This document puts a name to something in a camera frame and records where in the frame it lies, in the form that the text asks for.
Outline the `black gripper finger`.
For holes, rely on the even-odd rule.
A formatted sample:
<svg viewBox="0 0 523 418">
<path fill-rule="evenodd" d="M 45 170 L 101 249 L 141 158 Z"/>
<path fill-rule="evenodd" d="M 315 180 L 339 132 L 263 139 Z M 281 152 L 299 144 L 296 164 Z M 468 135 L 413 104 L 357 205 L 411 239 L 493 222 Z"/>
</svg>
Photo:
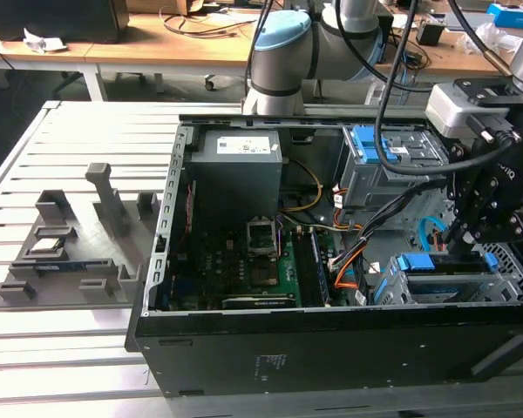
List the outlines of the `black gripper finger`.
<svg viewBox="0 0 523 418">
<path fill-rule="evenodd" d="M 462 229 L 460 254 L 469 253 L 476 244 L 523 241 L 523 207 L 514 211 L 461 210 L 459 225 Z"/>
<path fill-rule="evenodd" d="M 459 256 L 469 253 L 484 238 L 480 219 L 484 180 L 481 172 L 455 172 L 449 180 L 454 219 L 445 233 L 445 243 L 449 254 Z"/>
</svg>

